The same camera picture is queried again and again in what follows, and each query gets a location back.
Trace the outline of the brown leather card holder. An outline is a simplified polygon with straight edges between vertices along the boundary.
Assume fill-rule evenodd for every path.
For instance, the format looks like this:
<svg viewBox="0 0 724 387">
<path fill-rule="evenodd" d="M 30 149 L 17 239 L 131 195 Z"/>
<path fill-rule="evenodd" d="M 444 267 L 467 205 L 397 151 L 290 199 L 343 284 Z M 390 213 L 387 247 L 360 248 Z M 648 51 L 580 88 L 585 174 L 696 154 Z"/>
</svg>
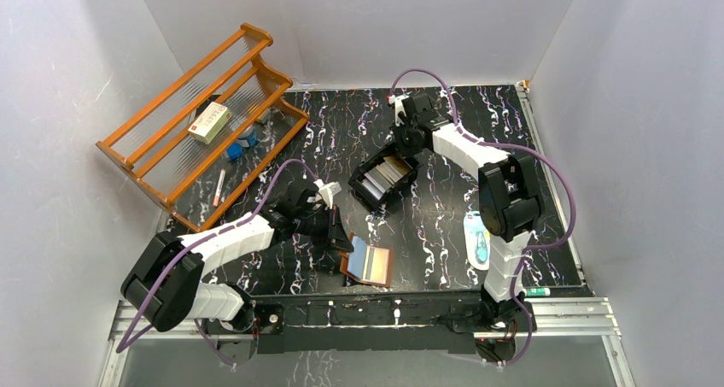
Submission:
<svg viewBox="0 0 724 387">
<path fill-rule="evenodd" d="M 371 261 L 371 256 L 370 256 L 371 250 L 373 248 L 381 248 L 381 247 L 369 245 L 361 237 L 354 235 L 354 234 L 351 234 L 349 239 L 351 240 L 352 245 L 353 245 L 353 253 L 341 252 L 341 254 L 342 254 L 341 273 L 359 284 L 367 284 L 367 285 L 373 285 L 373 286 L 380 286 L 383 288 L 390 288 L 391 284 L 392 284 L 392 271 L 393 271 L 393 261 L 394 261 L 393 250 L 388 249 L 390 251 L 390 259 L 389 259 L 389 266 L 388 266 L 388 281 L 386 284 L 379 284 L 379 283 L 376 283 L 369 279 L 369 274 L 370 274 L 369 265 L 370 265 L 370 261 Z"/>
</svg>

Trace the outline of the gold credit card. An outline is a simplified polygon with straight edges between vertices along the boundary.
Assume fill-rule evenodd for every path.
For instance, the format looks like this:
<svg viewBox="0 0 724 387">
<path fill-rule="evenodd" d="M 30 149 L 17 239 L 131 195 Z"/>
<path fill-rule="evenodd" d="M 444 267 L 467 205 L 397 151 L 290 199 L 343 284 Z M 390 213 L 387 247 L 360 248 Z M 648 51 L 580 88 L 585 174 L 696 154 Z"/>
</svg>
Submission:
<svg viewBox="0 0 724 387">
<path fill-rule="evenodd" d="M 386 284 L 388 281 L 390 251 L 388 249 L 373 248 L 370 256 L 369 279 L 379 284 Z"/>
</svg>

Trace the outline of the black card tray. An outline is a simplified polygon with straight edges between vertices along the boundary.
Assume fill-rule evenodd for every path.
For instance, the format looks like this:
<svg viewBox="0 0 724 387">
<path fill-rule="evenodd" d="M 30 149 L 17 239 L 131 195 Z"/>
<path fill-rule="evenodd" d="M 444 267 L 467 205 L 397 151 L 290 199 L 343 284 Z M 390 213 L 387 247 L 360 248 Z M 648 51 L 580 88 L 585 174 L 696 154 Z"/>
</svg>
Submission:
<svg viewBox="0 0 724 387">
<path fill-rule="evenodd" d="M 420 167 L 415 157 L 405 158 L 389 143 L 353 170 L 348 185 L 365 208 L 374 212 L 411 187 Z"/>
</svg>

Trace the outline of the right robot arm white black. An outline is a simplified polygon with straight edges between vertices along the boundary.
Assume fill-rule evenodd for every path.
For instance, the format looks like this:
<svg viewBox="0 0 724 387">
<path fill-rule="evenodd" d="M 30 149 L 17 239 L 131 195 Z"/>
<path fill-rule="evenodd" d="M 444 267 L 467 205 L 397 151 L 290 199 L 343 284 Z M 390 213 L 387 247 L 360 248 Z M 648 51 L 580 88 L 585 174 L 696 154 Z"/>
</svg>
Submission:
<svg viewBox="0 0 724 387">
<path fill-rule="evenodd" d="M 438 114 L 426 95 L 390 96 L 391 130 L 404 157 L 429 150 L 460 166 L 478 184 L 478 214 L 490 236 L 488 273 L 479 307 L 448 322 L 504 330 L 522 311 L 523 256 L 544 204 L 531 155 L 514 156 Z"/>
</svg>

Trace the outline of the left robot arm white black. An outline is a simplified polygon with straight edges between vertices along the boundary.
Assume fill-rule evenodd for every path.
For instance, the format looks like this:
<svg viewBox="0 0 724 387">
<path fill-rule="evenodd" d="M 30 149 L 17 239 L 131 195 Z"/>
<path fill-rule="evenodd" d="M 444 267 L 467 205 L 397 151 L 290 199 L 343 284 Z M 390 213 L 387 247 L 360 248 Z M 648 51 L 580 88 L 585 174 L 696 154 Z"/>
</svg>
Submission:
<svg viewBox="0 0 724 387">
<path fill-rule="evenodd" d="M 256 301 L 235 284 L 204 282 L 213 270 L 272 248 L 295 234 L 326 249 L 353 251 L 334 198 L 337 182 L 316 180 L 290 188 L 258 213 L 206 232 L 156 234 L 127 274 L 121 295 L 159 332 L 184 320 L 218 320 L 234 332 L 249 331 L 259 318 Z"/>
</svg>

